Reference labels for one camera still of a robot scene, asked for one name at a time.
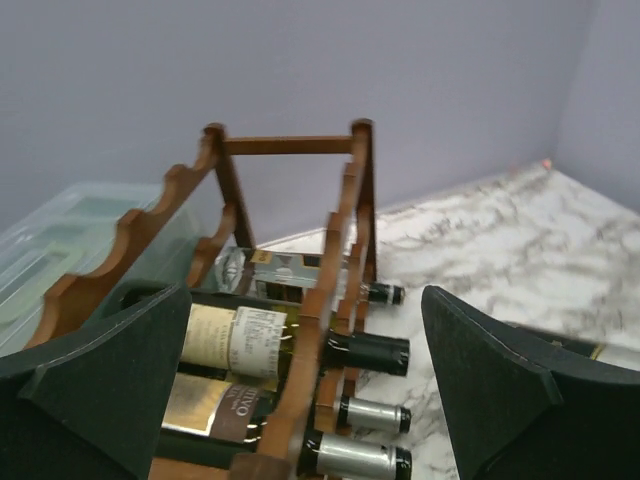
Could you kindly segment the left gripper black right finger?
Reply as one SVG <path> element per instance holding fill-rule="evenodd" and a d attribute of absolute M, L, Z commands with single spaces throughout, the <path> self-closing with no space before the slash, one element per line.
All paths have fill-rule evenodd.
<path fill-rule="evenodd" d="M 463 479 L 635 479 L 639 353 L 496 320 L 423 290 L 426 340 Z"/>

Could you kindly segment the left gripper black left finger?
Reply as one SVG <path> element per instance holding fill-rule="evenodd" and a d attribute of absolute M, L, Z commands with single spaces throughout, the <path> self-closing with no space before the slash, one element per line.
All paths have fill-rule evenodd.
<path fill-rule="evenodd" d="M 2 478 L 147 478 L 190 308 L 174 284 L 3 357 Z"/>

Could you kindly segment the green bottle white neck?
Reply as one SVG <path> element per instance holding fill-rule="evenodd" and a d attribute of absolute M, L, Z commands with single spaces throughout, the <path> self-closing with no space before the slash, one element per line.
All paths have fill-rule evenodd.
<path fill-rule="evenodd" d="M 279 396 L 253 385 L 178 373 L 162 420 L 162 432 L 179 440 L 215 439 L 251 445 L 261 438 Z M 343 395 L 335 401 L 336 426 L 405 434 L 411 410 Z"/>

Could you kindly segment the tall dark green bottle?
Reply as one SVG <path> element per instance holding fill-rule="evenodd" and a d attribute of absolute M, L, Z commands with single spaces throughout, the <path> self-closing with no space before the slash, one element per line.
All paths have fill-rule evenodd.
<path fill-rule="evenodd" d="M 298 306 L 200 289 L 190 294 L 182 362 L 261 379 L 288 373 L 300 330 Z M 320 353 L 323 364 L 332 368 L 404 376 L 410 342 L 330 328 L 321 336 Z"/>

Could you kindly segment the clear square glass bottle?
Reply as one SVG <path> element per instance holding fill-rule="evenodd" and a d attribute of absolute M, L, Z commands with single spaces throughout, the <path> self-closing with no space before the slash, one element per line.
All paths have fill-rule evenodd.
<path fill-rule="evenodd" d="M 215 260 L 205 285 L 215 291 L 300 304 L 315 287 L 321 256 L 231 246 Z"/>

